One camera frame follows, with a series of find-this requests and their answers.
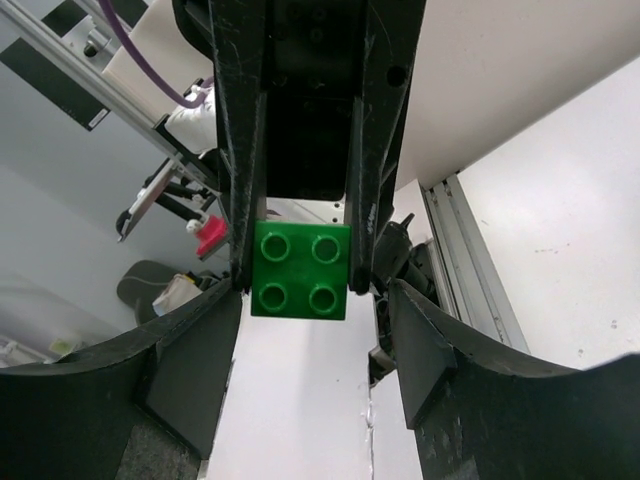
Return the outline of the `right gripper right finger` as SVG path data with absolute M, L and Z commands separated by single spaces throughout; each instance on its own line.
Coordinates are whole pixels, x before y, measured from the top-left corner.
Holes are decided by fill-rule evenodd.
M 407 427 L 426 479 L 635 479 L 639 358 L 574 370 L 389 289 Z

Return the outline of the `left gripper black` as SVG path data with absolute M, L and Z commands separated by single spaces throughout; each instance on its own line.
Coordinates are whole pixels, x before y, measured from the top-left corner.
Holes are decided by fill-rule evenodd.
M 176 1 L 172 10 L 213 65 L 234 288 L 251 287 L 265 198 L 346 198 L 349 288 L 367 293 L 425 3 Z

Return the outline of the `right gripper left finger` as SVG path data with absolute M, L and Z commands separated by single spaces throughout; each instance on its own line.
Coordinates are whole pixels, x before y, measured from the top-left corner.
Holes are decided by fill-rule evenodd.
M 194 479 L 211 455 L 241 297 L 187 304 L 51 364 L 1 372 L 5 479 Z

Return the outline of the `small green lego brick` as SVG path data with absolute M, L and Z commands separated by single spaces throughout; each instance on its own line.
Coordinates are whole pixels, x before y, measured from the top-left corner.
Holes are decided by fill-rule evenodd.
M 251 314 L 344 320 L 350 239 L 346 225 L 257 222 Z

